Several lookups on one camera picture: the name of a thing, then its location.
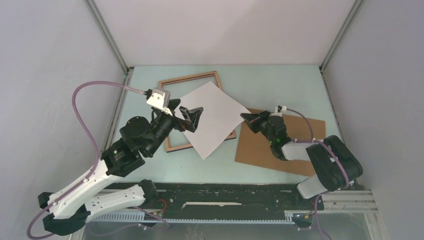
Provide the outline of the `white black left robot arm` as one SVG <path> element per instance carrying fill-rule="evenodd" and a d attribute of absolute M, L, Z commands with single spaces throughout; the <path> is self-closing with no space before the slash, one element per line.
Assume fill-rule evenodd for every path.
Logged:
<path fill-rule="evenodd" d="M 106 149 L 98 161 L 66 188 L 43 192 L 38 203 L 47 210 L 43 226 L 51 234 L 72 234 L 93 219 L 124 208 L 153 208 L 158 191 L 151 180 L 143 179 L 126 189 L 100 194 L 107 186 L 122 180 L 151 158 L 171 131 L 195 132 L 202 107 L 188 109 L 172 99 L 168 111 L 152 109 L 152 119 L 135 116 L 120 129 L 121 137 Z"/>

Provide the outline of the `ocean sky photo print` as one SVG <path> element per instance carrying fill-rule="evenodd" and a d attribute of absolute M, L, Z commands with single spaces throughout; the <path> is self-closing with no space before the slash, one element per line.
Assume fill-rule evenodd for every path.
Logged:
<path fill-rule="evenodd" d="M 184 135 L 205 160 L 244 119 L 241 114 L 250 111 L 218 88 L 212 81 L 180 98 L 180 105 L 192 110 L 203 108 L 197 129 Z"/>

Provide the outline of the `brown frame backing board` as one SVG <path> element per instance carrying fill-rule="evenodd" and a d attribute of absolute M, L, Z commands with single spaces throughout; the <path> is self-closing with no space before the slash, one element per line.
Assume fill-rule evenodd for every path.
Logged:
<path fill-rule="evenodd" d="M 297 174 L 305 177 L 315 175 L 315 170 L 306 152 L 308 144 L 311 144 L 311 125 L 313 136 L 317 140 L 326 137 L 326 123 L 323 120 L 308 118 L 304 120 L 300 116 L 284 114 L 282 119 L 287 128 L 287 134 L 295 146 L 288 147 L 289 160 L 276 158 L 271 150 L 271 143 L 261 133 L 254 133 L 243 122 L 238 137 L 238 145 L 235 154 L 235 162 L 262 169 L 276 170 L 279 172 Z"/>

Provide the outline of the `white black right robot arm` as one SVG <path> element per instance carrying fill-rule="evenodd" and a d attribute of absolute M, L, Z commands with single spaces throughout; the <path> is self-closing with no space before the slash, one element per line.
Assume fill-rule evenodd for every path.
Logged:
<path fill-rule="evenodd" d="M 306 122 L 311 134 L 309 140 L 290 138 L 283 118 L 288 110 L 286 106 L 278 106 L 274 112 L 265 110 L 240 116 L 253 133 L 261 133 L 267 139 L 276 159 L 311 162 L 315 174 L 298 183 L 290 196 L 295 208 L 304 209 L 312 197 L 348 188 L 350 182 L 363 174 L 363 167 L 338 136 L 316 139 L 309 121 Z"/>

